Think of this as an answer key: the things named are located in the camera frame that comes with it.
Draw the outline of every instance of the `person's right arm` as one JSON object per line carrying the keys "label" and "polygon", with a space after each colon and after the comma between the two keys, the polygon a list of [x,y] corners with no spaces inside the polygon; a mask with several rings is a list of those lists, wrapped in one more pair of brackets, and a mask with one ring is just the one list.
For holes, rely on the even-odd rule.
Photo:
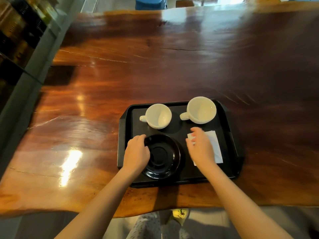
{"label": "person's right arm", "polygon": [[191,131],[195,138],[186,139],[189,154],[214,187],[241,238],[292,239],[219,168],[215,163],[213,147],[204,131],[198,127],[193,127]]}

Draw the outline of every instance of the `mug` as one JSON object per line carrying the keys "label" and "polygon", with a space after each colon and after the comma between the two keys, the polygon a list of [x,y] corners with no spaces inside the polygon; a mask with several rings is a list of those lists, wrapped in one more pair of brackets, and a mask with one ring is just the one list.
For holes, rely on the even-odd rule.
{"label": "mug", "polygon": [[186,111],[180,115],[180,118],[182,120],[190,119],[197,124],[204,124],[213,120],[217,113],[215,104],[203,96],[191,99],[187,104]]}
{"label": "mug", "polygon": [[147,122],[150,127],[155,129],[162,129],[167,127],[172,119],[171,110],[163,104],[151,105],[145,116],[140,116],[140,121]]}

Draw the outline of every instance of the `napkin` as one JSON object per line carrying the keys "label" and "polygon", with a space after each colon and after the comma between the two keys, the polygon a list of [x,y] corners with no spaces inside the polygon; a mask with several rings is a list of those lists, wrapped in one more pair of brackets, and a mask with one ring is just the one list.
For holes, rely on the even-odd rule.
{"label": "napkin", "polygon": [[[211,142],[213,149],[214,149],[214,154],[215,154],[215,162],[216,163],[223,163],[223,157],[221,156],[221,151],[220,151],[220,147],[219,147],[219,143],[218,143],[218,139],[216,136],[216,132],[215,131],[208,131],[205,132],[206,135],[209,138],[209,141]],[[192,140],[194,137],[191,135],[191,133],[187,134],[188,139]]]}

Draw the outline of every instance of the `cup rim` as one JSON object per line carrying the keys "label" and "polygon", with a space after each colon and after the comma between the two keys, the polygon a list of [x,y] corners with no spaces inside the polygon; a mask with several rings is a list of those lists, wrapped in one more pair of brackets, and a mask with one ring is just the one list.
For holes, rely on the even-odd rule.
{"label": "cup rim", "polygon": [[[205,120],[205,121],[201,121],[201,120],[195,118],[195,117],[189,112],[189,106],[188,106],[189,103],[190,103],[192,100],[194,100],[194,99],[199,99],[199,98],[200,98],[200,99],[207,99],[207,100],[209,100],[210,102],[212,102],[212,104],[213,104],[214,107],[215,107],[215,115],[213,116],[213,118],[207,119],[207,120]],[[209,122],[209,121],[211,121],[211,120],[214,119],[214,117],[215,117],[216,114],[217,114],[217,107],[216,107],[215,103],[214,103],[212,100],[210,100],[209,98],[207,98],[207,97],[205,97],[205,96],[197,96],[197,97],[192,98],[192,99],[188,102],[186,111],[187,111],[189,117],[190,117],[192,120],[198,122],[198,124],[205,124],[205,123],[207,123],[207,122]]]}
{"label": "cup rim", "polygon": [[[169,120],[169,122],[168,122],[165,126],[154,125],[154,124],[150,123],[150,122],[148,121],[148,119],[147,119],[147,112],[149,111],[149,108],[151,108],[152,106],[159,106],[159,105],[160,105],[161,107],[165,108],[166,110],[168,109],[169,114],[170,114],[170,120]],[[148,123],[151,127],[153,127],[153,128],[165,128],[165,127],[167,127],[167,126],[169,125],[169,123],[170,123],[171,120],[172,120],[172,111],[171,111],[171,109],[170,109],[168,106],[166,106],[166,105],[164,105],[164,104],[161,104],[161,103],[156,103],[156,104],[151,105],[149,108],[147,108],[146,113],[145,113],[145,116],[146,116],[146,121],[147,121],[147,123]]]}

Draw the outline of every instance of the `black tray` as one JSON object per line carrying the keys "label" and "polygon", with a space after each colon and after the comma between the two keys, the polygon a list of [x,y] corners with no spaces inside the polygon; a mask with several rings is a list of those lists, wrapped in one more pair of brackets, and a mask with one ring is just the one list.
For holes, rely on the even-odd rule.
{"label": "black tray", "polygon": [[166,179],[154,180],[144,174],[140,174],[130,185],[131,187],[143,188],[207,181],[199,169],[194,166],[185,142],[187,134],[191,133],[190,129],[194,126],[200,127],[204,131],[213,130],[216,132],[223,158],[223,163],[218,165],[230,179],[238,177],[244,162],[244,148],[239,141],[238,132],[229,110],[217,100],[211,100],[216,105],[217,114],[213,120],[206,124],[195,124],[190,120],[182,121],[180,119],[179,115],[186,112],[188,101],[163,103],[172,111],[172,120],[166,128],[160,130],[151,128],[146,122],[139,120],[139,117],[145,115],[147,108],[153,104],[136,104],[126,109],[119,123],[118,169],[123,166],[124,153],[128,141],[136,135],[165,134],[177,140],[183,149],[179,170],[174,175]]}

